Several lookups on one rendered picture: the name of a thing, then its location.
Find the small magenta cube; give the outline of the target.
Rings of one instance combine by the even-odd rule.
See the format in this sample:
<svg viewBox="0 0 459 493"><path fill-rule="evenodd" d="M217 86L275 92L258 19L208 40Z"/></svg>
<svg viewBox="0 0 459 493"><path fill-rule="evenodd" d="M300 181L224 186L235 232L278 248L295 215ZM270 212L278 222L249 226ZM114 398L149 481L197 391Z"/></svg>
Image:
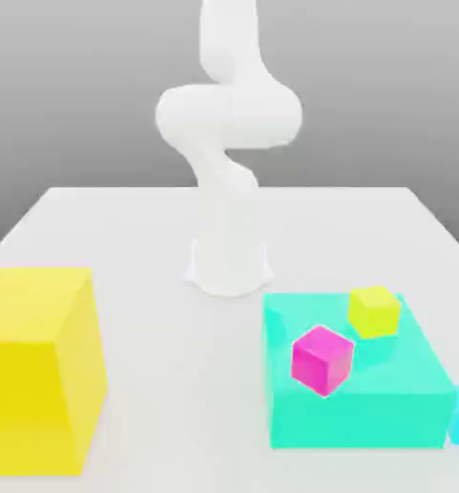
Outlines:
<svg viewBox="0 0 459 493"><path fill-rule="evenodd" d="M291 377L326 398L348 379L354 350L351 340L315 325L293 342Z"/></svg>

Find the small yellow-green cube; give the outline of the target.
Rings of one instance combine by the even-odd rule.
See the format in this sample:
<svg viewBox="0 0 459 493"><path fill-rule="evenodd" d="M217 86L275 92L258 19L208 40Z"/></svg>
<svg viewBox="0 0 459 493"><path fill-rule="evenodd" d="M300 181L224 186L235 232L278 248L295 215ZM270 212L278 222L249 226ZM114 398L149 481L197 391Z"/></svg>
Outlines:
<svg viewBox="0 0 459 493"><path fill-rule="evenodd" d="M384 286L356 288L350 292L347 319L361 339L394 336L400 301Z"/></svg>

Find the large turquoise box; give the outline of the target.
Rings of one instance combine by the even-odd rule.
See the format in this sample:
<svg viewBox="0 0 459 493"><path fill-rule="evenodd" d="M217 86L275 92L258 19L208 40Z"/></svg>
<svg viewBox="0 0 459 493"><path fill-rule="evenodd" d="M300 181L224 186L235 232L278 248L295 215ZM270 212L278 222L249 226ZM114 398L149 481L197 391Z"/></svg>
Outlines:
<svg viewBox="0 0 459 493"><path fill-rule="evenodd" d="M358 337L346 293L263 297L263 378L274 449L438 449L456 390L407 302L397 334ZM348 379L327 397L291 376L292 345L316 325L351 340Z"/></svg>

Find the large yellow box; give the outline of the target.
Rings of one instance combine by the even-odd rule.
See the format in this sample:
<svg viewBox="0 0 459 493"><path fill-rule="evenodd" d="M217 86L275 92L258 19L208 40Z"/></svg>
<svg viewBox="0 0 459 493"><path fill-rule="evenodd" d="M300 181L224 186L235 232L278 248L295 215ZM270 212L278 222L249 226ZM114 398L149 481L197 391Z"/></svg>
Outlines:
<svg viewBox="0 0 459 493"><path fill-rule="evenodd" d="M81 474L106 392L90 270L0 268L0 476Z"/></svg>

